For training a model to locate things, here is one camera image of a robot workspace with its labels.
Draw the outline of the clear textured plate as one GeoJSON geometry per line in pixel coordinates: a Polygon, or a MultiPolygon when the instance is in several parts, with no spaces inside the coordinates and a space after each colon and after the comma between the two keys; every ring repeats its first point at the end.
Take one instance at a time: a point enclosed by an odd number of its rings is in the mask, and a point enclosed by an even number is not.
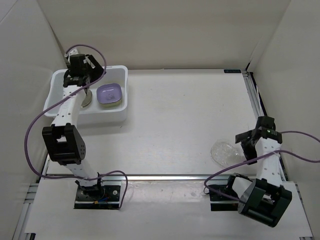
{"type": "Polygon", "coordinates": [[[245,160],[242,150],[227,139],[217,140],[210,150],[211,158],[223,168],[239,164],[245,160]]]}
{"type": "Polygon", "coordinates": [[[87,107],[92,102],[92,98],[93,98],[93,93],[90,89],[88,89],[86,92],[86,96],[85,96],[83,102],[81,103],[81,107],[82,108],[87,107]]]}

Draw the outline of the green panda plate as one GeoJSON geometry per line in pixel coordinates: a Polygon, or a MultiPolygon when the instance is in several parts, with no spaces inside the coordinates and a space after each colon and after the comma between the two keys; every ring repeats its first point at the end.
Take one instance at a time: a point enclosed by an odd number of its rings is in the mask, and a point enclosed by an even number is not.
{"type": "Polygon", "coordinates": [[[99,106],[104,109],[117,108],[122,105],[122,101],[99,103],[99,106]]]}

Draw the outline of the purple panda plate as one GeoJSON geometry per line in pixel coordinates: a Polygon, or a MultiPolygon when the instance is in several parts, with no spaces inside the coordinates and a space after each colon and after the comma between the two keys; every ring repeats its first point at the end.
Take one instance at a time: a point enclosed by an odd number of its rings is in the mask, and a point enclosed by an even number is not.
{"type": "Polygon", "coordinates": [[[122,99],[122,88],[118,83],[108,83],[96,90],[97,101],[102,105],[117,103],[122,99]]]}

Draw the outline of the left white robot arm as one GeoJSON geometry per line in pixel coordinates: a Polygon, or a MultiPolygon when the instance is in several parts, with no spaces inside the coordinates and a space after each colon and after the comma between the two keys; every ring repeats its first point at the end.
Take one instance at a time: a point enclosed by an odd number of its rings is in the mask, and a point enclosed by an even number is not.
{"type": "Polygon", "coordinates": [[[52,124],[42,129],[42,137],[50,160],[71,171],[85,195],[100,200],[105,195],[105,187],[85,159],[86,144],[77,123],[82,104],[92,100],[87,85],[101,77],[104,69],[90,54],[73,54],[68,59],[69,66],[63,76],[64,102],[52,124]]]}

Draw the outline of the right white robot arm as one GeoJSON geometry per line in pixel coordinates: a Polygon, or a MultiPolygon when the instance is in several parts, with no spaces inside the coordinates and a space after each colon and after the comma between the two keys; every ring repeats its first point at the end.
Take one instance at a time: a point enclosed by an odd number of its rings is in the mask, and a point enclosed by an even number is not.
{"type": "Polygon", "coordinates": [[[224,193],[230,200],[239,198],[239,214],[269,227],[275,227],[292,200],[292,192],[283,186],[280,156],[283,139],[276,131],[275,120],[260,116],[255,128],[235,137],[240,143],[249,165],[261,160],[256,178],[233,174],[228,179],[224,193]]]}

